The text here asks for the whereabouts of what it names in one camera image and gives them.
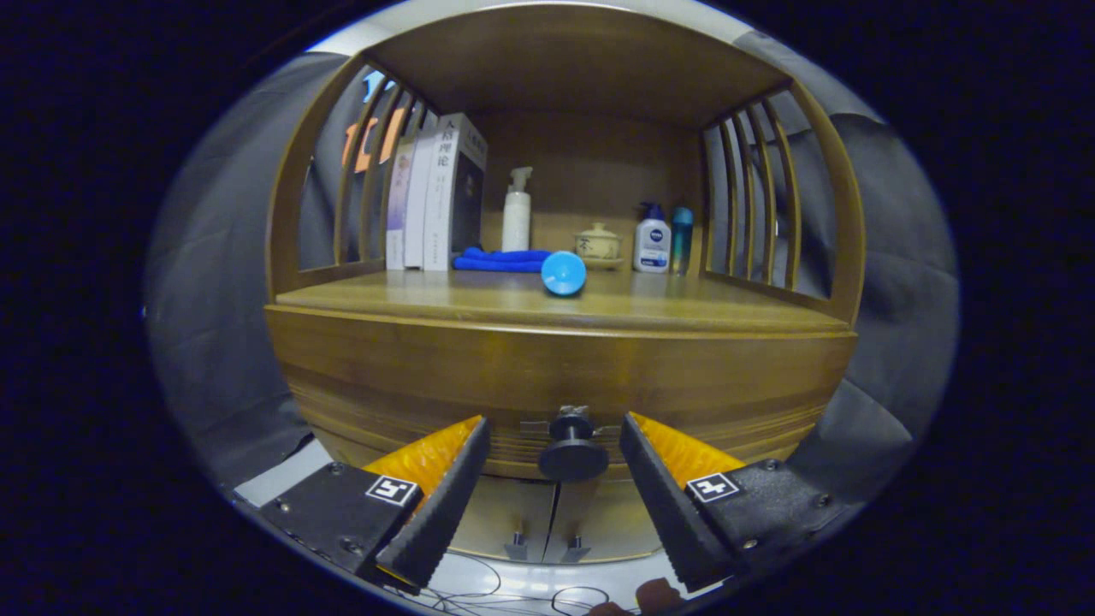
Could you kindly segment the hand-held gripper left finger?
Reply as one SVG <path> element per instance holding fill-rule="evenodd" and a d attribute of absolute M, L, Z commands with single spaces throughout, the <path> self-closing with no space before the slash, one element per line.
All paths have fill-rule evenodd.
<path fill-rule="evenodd" d="M 314 443 L 247 480 L 246 502 L 320 561 L 417 594 L 449 549 L 488 454 L 482 416 L 407 443 L 321 420 Z"/>

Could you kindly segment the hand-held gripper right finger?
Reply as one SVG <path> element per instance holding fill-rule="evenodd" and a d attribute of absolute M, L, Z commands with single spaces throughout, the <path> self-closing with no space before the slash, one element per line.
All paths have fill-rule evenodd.
<path fill-rule="evenodd" d="M 623 418 L 619 449 L 689 591 L 770 574 L 853 512 L 784 461 L 747 464 L 637 412 Z"/>

